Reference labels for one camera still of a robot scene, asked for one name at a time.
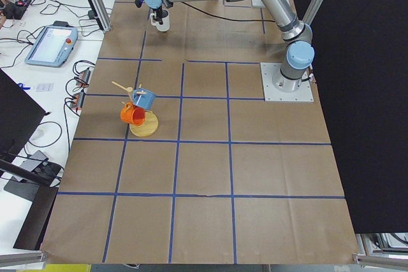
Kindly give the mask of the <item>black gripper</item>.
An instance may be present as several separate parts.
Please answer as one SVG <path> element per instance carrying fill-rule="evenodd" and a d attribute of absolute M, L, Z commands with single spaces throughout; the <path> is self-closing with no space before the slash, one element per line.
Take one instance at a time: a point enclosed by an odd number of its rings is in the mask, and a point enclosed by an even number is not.
<path fill-rule="evenodd" d="M 162 24 L 163 23 L 163 9 L 162 7 L 158 7 L 158 8 L 153 8 L 152 9 L 153 13 L 154 13 L 154 22 L 156 24 Z"/>

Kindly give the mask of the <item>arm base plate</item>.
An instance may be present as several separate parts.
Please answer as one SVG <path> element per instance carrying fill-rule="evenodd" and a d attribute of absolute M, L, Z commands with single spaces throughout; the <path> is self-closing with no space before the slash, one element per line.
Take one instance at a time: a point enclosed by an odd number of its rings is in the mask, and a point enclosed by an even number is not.
<path fill-rule="evenodd" d="M 262 0 L 251 0 L 251 6 L 253 8 L 264 8 L 265 7 Z"/>
<path fill-rule="evenodd" d="M 260 68 L 266 102 L 314 102 L 311 85 L 306 71 L 299 80 L 289 80 L 281 74 L 281 63 L 261 62 Z"/>

